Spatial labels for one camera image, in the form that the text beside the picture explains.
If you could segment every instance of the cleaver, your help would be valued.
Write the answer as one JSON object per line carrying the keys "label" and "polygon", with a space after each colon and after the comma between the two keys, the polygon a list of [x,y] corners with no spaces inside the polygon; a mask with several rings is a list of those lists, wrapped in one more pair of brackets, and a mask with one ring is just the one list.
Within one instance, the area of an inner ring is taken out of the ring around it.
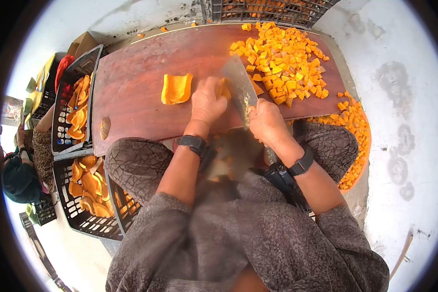
{"label": "cleaver", "polygon": [[248,106],[255,106],[258,102],[258,97],[253,85],[251,84],[248,74],[243,67],[239,55],[234,54],[229,58],[227,63],[222,67],[222,76],[225,78],[225,85],[227,86],[231,100],[237,109],[240,119],[242,120],[243,128],[248,130]]}

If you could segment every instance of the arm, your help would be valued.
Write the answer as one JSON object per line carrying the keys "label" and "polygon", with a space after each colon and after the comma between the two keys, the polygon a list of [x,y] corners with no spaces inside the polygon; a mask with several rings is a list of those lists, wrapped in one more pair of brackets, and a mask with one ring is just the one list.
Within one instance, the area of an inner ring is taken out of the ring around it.
{"label": "arm", "polygon": [[[258,99],[256,108],[249,108],[250,130],[255,138],[274,150],[286,167],[304,155],[285,126],[279,108],[265,99]],[[294,177],[308,205],[316,216],[339,205],[347,205],[332,178],[315,161],[309,170]]]}
{"label": "arm", "polygon": [[[215,77],[199,82],[198,89],[192,95],[192,119],[184,135],[206,139],[211,124],[225,112],[227,99],[224,96],[216,98],[214,93],[218,86],[220,80]],[[198,167],[199,156],[189,146],[178,146],[157,192],[167,193],[186,205],[193,206]]]}
{"label": "arm", "polygon": [[[19,125],[18,131],[16,132],[16,140],[18,142],[18,149],[24,148],[24,126]],[[22,163],[29,164],[30,166],[34,166],[34,163],[29,159],[27,152],[23,150],[19,157],[21,158]]]}

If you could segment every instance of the woman's right hand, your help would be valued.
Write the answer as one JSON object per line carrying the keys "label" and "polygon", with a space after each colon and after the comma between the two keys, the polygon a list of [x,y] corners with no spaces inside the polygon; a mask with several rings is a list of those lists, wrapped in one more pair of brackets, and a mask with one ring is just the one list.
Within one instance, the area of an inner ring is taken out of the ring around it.
{"label": "woman's right hand", "polygon": [[250,131],[265,145],[276,146],[292,137],[276,104],[260,98],[256,107],[248,107]]}

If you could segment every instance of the sleeve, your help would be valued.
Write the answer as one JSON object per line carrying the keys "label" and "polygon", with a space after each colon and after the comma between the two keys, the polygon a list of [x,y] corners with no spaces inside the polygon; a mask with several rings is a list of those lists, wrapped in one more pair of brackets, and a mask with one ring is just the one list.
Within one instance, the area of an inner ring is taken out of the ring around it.
{"label": "sleeve", "polygon": [[175,197],[155,194],[112,259],[106,291],[146,291],[165,254],[185,238],[189,217],[189,208]]}
{"label": "sleeve", "polygon": [[318,225],[339,252],[362,291],[388,289],[388,265],[379,254],[371,250],[349,208],[337,206],[321,213]]}

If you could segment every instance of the red-brown wooden board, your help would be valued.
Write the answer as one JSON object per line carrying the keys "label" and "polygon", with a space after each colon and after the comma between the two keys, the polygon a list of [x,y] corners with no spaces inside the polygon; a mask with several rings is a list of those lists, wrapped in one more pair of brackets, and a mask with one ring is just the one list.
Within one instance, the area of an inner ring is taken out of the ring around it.
{"label": "red-brown wooden board", "polygon": [[[100,59],[93,96],[95,155],[105,155],[110,145],[123,137],[165,140],[181,136],[190,120],[191,100],[164,105],[161,102],[164,74],[192,74],[194,92],[200,79],[221,77],[220,70],[230,57],[230,44],[248,37],[258,38],[257,29],[243,31],[239,24],[189,27],[146,38]],[[340,113],[336,104],[346,100],[337,97],[337,93],[345,89],[327,45],[316,34],[309,33],[309,38],[330,57],[329,61],[321,61],[326,69],[322,76],[329,96],[320,99],[312,94],[304,100],[297,97],[292,108],[282,103],[279,109],[284,119]],[[265,91],[259,97],[272,101],[262,82],[257,84]],[[111,128],[107,138],[101,140],[99,125],[105,116],[109,117]],[[239,115],[229,103],[211,132],[240,126]]]}

